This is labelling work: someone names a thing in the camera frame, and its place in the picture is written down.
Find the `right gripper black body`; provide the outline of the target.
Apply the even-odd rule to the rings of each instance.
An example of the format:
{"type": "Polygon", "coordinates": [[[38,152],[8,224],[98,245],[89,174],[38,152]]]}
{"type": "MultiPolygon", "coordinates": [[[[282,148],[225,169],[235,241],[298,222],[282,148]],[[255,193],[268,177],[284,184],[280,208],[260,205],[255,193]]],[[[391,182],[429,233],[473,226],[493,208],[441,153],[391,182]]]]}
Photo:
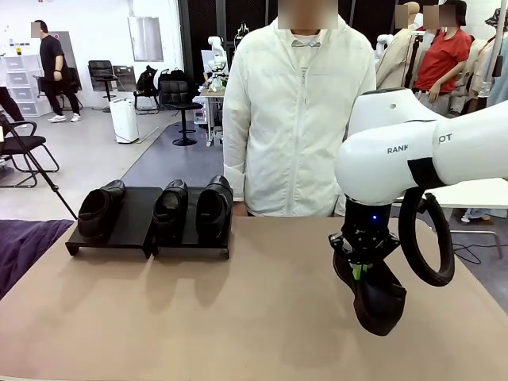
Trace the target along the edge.
{"type": "Polygon", "coordinates": [[[359,262],[364,262],[364,243],[368,237],[393,236],[388,228],[390,215],[391,204],[366,206],[347,199],[341,232],[359,262]]]}

